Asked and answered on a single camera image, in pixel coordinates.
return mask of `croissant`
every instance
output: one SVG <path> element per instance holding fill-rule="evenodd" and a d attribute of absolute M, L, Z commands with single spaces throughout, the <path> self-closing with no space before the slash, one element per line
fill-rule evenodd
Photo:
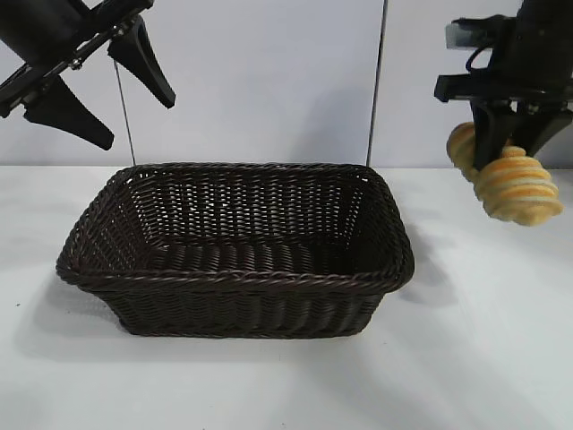
<path fill-rule="evenodd" d="M 511 141 L 501 157 L 481 171 L 474 168 L 475 128 L 459 125 L 448 140 L 448 155 L 454 166 L 474 184 L 475 195 L 492 218 L 537 226 L 564 210 L 559 189 L 541 163 Z"/>

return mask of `white wall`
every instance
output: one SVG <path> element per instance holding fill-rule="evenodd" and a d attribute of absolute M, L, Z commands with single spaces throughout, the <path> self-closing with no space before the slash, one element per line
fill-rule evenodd
<path fill-rule="evenodd" d="M 445 48 L 444 27 L 460 17 L 515 16 L 521 0 L 389 0 L 372 164 L 450 167 L 446 140 L 471 121 L 467 102 L 433 97 L 439 74 L 464 73 L 468 51 Z M 573 127 L 539 153 L 548 166 L 573 166 Z"/>
<path fill-rule="evenodd" d="M 364 163 L 382 0 L 156 2 L 166 111 L 127 73 L 138 162 Z"/>

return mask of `wire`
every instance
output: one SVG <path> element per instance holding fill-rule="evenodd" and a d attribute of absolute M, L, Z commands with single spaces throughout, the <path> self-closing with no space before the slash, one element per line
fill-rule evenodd
<path fill-rule="evenodd" d="M 374 95 L 372 98 L 372 112 L 370 117 L 370 130 L 368 133 L 368 152 L 366 153 L 366 166 L 372 164 L 372 146 L 374 144 L 374 133 L 376 131 L 376 112 L 378 109 L 378 93 L 380 91 L 380 80 L 382 70 L 382 56 L 384 54 L 384 40 L 386 35 L 386 17 L 388 16 L 389 0 L 384 0 L 382 5 L 382 19 L 380 28 L 380 40 L 378 45 L 378 56 L 376 58 L 376 75 L 374 81 Z"/>
<path fill-rule="evenodd" d="M 485 49 L 488 49 L 488 48 L 490 48 L 490 47 L 492 47 L 492 46 L 493 46 L 492 43 L 488 43 L 488 44 L 486 44 L 486 45 L 480 46 L 478 49 L 476 49 L 476 51 L 474 51 L 474 53 L 469 57 L 469 59 L 468 59 L 467 62 L 466 62 L 466 70 L 467 70 L 469 73 L 479 73 L 479 72 L 483 72 L 483 71 L 487 70 L 487 67 L 482 68 L 482 69 L 474 69 L 473 64 L 474 64 L 475 59 L 476 59 L 480 54 L 482 54 L 482 52 L 483 52 Z"/>
<path fill-rule="evenodd" d="M 117 76 L 117 86 L 119 87 L 119 95 L 122 98 L 122 108 L 124 110 L 124 121 L 125 121 L 125 129 L 127 130 L 127 139 L 129 141 L 129 149 L 132 154 L 132 162 L 134 166 L 137 166 L 135 162 L 135 151 L 133 150 L 133 139 L 132 139 L 132 130 L 129 126 L 129 118 L 127 117 L 127 107 L 125 106 L 125 97 L 124 97 L 124 87 L 122 85 L 122 78 L 119 75 L 119 67 L 117 67 L 117 61 L 114 60 L 114 68 L 115 68 L 115 76 Z"/>

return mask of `basket rim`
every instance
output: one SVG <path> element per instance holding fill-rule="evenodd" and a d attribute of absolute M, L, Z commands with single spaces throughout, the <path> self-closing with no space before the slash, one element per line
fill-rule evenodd
<path fill-rule="evenodd" d="M 351 288 L 360 288 L 360 293 L 365 290 L 372 289 L 384 292 L 391 292 L 399 289 L 406 284 L 414 275 L 414 256 L 411 246 L 401 246 L 395 249 L 395 260 L 398 264 L 389 264 L 384 271 L 372 272 L 358 272 L 352 274 L 327 274 L 319 275 L 312 273 L 293 273 L 281 271 L 175 271 L 175 270 L 145 270 L 138 269 L 133 271 L 111 271 L 111 270 L 95 270 L 81 267 L 80 261 L 77 259 L 77 253 L 74 257 L 71 256 L 71 248 L 78 246 L 80 251 L 85 246 L 85 235 L 90 226 L 93 225 L 94 219 L 101 216 L 110 204 L 113 204 L 113 195 L 124 187 L 130 179 L 139 173 L 161 174 L 176 172 L 179 170 L 203 170 L 203 169 L 232 169 L 237 171 L 239 169 L 246 171 L 265 171 L 265 170 L 300 170 L 300 171 L 313 171 L 323 170 L 325 172 L 347 172 L 351 168 L 357 173 L 367 174 L 373 181 L 374 186 L 388 187 L 384 178 L 378 174 L 373 168 L 365 165 L 357 164 L 333 164 L 333 163 L 276 163 L 270 162 L 265 164 L 260 163 L 225 163 L 225 162 L 170 162 L 170 163 L 150 163 L 141 164 L 134 167 L 123 168 L 113 174 L 105 186 L 100 190 L 96 198 L 90 203 L 89 207 L 83 212 L 80 218 L 74 225 L 70 235 L 65 241 L 62 252 L 60 253 L 57 263 L 56 271 L 60 278 L 63 280 L 81 287 L 90 284 L 89 291 L 128 291 L 136 290 L 143 291 L 145 288 L 161 288 L 165 287 L 165 283 L 172 283 L 176 285 L 185 285 L 189 287 L 190 283 L 203 283 L 203 284 L 220 284 L 222 282 L 240 282 L 241 289 L 261 289 L 266 285 L 278 285 L 286 283 L 291 288 L 294 284 L 298 287 L 315 286 L 317 288 L 325 288 L 328 284 L 329 292 L 343 290 L 348 292 Z M 409 243 L 407 233 L 404 225 L 398 231 L 400 236 L 406 237 Z M 123 286 L 113 289 L 112 285 L 101 287 L 95 285 L 97 280 L 109 281 L 112 285 L 117 282 L 123 283 Z M 134 284 L 127 288 L 126 281 L 132 281 Z"/>

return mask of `cable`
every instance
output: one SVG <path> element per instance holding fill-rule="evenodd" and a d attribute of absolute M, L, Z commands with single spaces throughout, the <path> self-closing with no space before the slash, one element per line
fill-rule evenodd
<path fill-rule="evenodd" d="M 127 130 L 127 139 L 129 141 L 129 148 L 132 154 L 132 162 L 134 166 L 137 166 L 135 162 L 135 151 L 133 150 L 133 139 L 132 139 L 132 130 L 129 126 L 129 118 L 127 117 L 127 107 L 125 106 L 125 97 L 124 97 L 124 87 L 122 86 L 122 79 L 119 76 L 119 67 L 117 67 L 117 61 L 114 60 L 114 68 L 115 68 L 115 76 L 117 77 L 117 86 L 119 87 L 119 95 L 122 98 L 122 108 L 124 110 L 124 121 L 125 121 L 125 129 Z"/>
<path fill-rule="evenodd" d="M 478 49 L 476 49 L 476 51 L 474 51 L 474 53 L 469 57 L 469 59 L 466 62 L 466 70 L 469 73 L 479 73 L 479 72 L 483 72 L 485 70 L 487 70 L 487 67 L 481 68 L 481 69 L 474 69 L 473 64 L 475 59 L 485 50 L 488 49 L 490 47 L 493 47 L 492 43 L 488 43 L 486 45 L 482 45 L 480 46 Z"/>

